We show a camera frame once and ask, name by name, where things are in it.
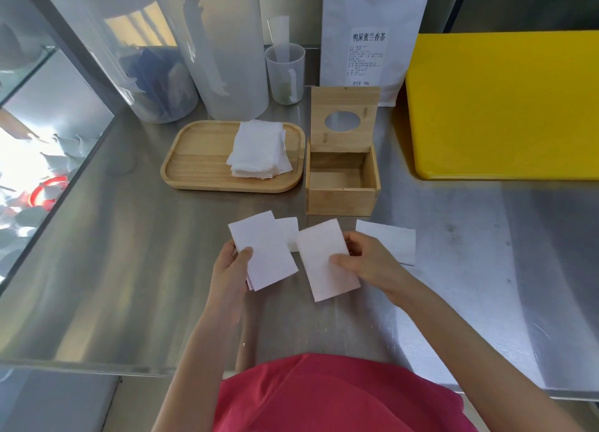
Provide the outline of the person's left hand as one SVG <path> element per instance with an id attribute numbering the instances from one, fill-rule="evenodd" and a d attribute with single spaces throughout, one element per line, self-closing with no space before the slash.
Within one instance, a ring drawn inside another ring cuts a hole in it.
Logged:
<path id="1" fill-rule="evenodd" d="M 236 276 L 237 254 L 233 240 L 222 247 L 213 265 L 207 303 L 202 313 L 202 317 L 225 323 L 230 328 L 241 319 L 244 295 L 248 290 L 246 280 Z"/>

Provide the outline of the person's right hand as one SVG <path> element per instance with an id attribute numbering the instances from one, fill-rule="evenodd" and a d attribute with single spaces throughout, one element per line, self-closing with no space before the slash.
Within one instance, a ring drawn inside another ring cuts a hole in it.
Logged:
<path id="1" fill-rule="evenodd" d="M 349 272 L 381 290 L 395 306 L 401 307 L 415 277 L 378 239 L 356 231 L 344 232 L 343 237 L 348 254 L 363 258 L 363 270 Z"/>

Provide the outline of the white napkin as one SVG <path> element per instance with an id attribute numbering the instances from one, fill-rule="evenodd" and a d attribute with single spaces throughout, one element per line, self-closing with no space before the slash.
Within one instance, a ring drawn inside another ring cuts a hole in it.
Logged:
<path id="1" fill-rule="evenodd" d="M 247 268 L 251 290 L 261 290 L 298 272 L 287 240 L 272 211 L 230 223 L 228 227 L 237 249 L 253 249 Z"/>
<path id="2" fill-rule="evenodd" d="M 277 218 L 275 221 L 277 222 L 277 225 L 279 226 L 279 229 L 286 240 L 290 252 L 298 252 L 298 247 L 296 244 L 296 237 L 299 233 L 297 217 Z"/>
<path id="3" fill-rule="evenodd" d="M 355 231 L 378 239 L 403 265 L 416 264 L 416 230 L 358 219 Z"/>
<path id="4" fill-rule="evenodd" d="M 316 302 L 361 287 L 357 275 L 330 262 L 334 254 L 349 254 L 336 218 L 299 231 L 296 245 Z"/>

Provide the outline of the person's left forearm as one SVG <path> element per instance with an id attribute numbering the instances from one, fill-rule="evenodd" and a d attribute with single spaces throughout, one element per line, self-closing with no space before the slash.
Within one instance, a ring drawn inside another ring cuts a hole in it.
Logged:
<path id="1" fill-rule="evenodd" d="M 152 432 L 212 432 L 231 336 L 241 311 L 206 310 L 195 325 Z"/>

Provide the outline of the person's right forearm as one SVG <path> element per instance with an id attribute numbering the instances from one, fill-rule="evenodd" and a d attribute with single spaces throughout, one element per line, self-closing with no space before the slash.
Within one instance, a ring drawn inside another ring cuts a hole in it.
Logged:
<path id="1" fill-rule="evenodd" d="M 490 432 L 584 432 L 428 286 L 409 277 L 389 298 L 415 323 Z"/>

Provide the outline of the wooden tissue box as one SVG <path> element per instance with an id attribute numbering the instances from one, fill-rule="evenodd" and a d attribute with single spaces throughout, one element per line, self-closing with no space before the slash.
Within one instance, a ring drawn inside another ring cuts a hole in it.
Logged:
<path id="1" fill-rule="evenodd" d="M 305 158 L 306 213 L 371 215 L 381 191 L 373 132 L 380 87 L 313 87 L 310 138 Z M 336 112 L 355 114 L 347 131 L 331 129 Z"/>

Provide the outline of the oval wooden tray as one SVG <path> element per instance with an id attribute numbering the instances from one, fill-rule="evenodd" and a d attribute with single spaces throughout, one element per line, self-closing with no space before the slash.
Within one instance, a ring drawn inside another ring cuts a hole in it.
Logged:
<path id="1" fill-rule="evenodd" d="M 234 147 L 239 121 L 200 120 L 176 135 L 161 166 L 161 177 L 183 190 L 280 194 L 302 179 L 305 134 L 297 125 L 283 123 L 285 148 L 293 170 L 271 179 L 237 178 L 226 163 Z"/>

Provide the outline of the stack of white napkins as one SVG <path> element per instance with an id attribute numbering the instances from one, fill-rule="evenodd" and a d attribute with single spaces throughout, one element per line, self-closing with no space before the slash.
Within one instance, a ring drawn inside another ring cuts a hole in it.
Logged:
<path id="1" fill-rule="evenodd" d="M 271 179 L 291 172 L 286 154 L 286 132 L 281 122 L 241 122 L 227 165 L 237 178 Z"/>

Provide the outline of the red shirt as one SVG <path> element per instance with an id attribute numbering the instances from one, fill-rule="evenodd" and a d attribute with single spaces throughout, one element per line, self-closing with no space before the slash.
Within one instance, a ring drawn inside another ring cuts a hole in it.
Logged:
<path id="1" fill-rule="evenodd" d="M 221 383 L 213 432 L 477 432 L 453 391 L 392 364 L 319 353 Z"/>

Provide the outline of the tall clear plastic container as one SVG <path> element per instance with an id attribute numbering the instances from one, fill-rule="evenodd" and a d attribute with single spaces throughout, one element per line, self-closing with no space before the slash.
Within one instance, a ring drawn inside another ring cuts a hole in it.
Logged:
<path id="1" fill-rule="evenodd" d="M 248 121 L 269 104 L 259 0 L 157 0 L 211 118 Z"/>

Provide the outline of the red round object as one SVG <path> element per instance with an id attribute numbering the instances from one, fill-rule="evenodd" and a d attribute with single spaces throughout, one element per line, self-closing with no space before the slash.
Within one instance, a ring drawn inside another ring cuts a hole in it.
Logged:
<path id="1" fill-rule="evenodd" d="M 29 195 L 30 207 L 40 207 L 49 212 L 55 206 L 59 196 L 69 185 L 67 176 L 60 175 L 41 182 Z"/>

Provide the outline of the clear container with blue packets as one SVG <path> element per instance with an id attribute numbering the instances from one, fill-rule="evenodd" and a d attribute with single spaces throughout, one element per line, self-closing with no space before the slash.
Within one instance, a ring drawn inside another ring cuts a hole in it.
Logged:
<path id="1" fill-rule="evenodd" d="M 131 110 L 149 123 L 187 116 L 199 95 L 156 0 L 51 0 Z"/>

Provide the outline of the yellow cutting board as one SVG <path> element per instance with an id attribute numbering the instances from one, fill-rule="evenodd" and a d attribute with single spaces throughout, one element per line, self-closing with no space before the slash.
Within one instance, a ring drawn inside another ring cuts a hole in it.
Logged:
<path id="1" fill-rule="evenodd" d="M 423 179 L 599 181 L 599 30 L 419 34 L 406 90 Z"/>

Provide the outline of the white labelled pouch bag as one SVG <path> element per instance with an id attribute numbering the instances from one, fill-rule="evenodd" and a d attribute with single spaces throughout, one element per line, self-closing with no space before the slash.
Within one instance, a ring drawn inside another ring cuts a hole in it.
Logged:
<path id="1" fill-rule="evenodd" d="M 379 87 L 394 107 L 428 0 L 324 0 L 319 84 Z"/>

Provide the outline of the glass display panel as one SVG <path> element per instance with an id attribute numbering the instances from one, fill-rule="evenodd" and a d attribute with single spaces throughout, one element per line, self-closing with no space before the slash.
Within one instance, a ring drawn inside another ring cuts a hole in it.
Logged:
<path id="1" fill-rule="evenodd" d="M 0 0 L 0 298 L 123 107 L 50 0 Z"/>

